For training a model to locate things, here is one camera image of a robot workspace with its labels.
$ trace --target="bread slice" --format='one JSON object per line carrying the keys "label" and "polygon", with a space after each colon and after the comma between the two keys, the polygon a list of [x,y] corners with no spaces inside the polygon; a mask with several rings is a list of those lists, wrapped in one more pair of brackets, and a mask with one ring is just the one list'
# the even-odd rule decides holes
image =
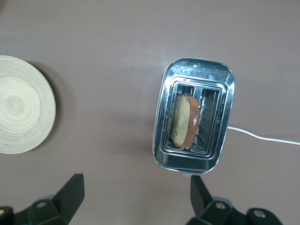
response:
{"label": "bread slice", "polygon": [[170,137],[180,148],[193,144],[199,122],[199,102],[191,96],[177,94],[173,111]]}

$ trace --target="toaster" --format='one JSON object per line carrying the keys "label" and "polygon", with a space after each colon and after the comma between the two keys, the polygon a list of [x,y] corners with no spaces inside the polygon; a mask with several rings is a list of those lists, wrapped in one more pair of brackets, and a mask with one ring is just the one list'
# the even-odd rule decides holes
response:
{"label": "toaster", "polygon": [[[211,171],[218,163],[233,103],[234,76],[221,63],[193,58],[172,62],[162,81],[153,136],[153,154],[163,168],[185,174]],[[199,102],[200,118],[191,147],[180,148],[170,138],[177,94]]]}

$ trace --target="white cable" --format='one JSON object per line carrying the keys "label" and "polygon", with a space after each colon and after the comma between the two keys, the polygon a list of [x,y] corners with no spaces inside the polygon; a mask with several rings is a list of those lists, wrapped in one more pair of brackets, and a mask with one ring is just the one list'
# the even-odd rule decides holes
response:
{"label": "white cable", "polygon": [[295,144],[295,145],[300,145],[299,142],[291,142],[291,141],[285,141],[285,140],[280,140],[280,139],[274,139],[274,138],[267,138],[267,137],[260,137],[260,136],[257,136],[255,134],[252,134],[246,130],[243,130],[243,129],[239,129],[239,128],[236,128],[236,127],[230,127],[228,126],[227,127],[228,129],[231,129],[231,130],[236,130],[236,131],[240,131],[242,133],[245,133],[247,135],[250,135],[252,137],[255,137],[255,138],[258,138],[258,139],[262,139],[262,140],[266,140],[266,141],[271,141],[271,142],[281,142],[281,143],[287,143],[287,144]]}

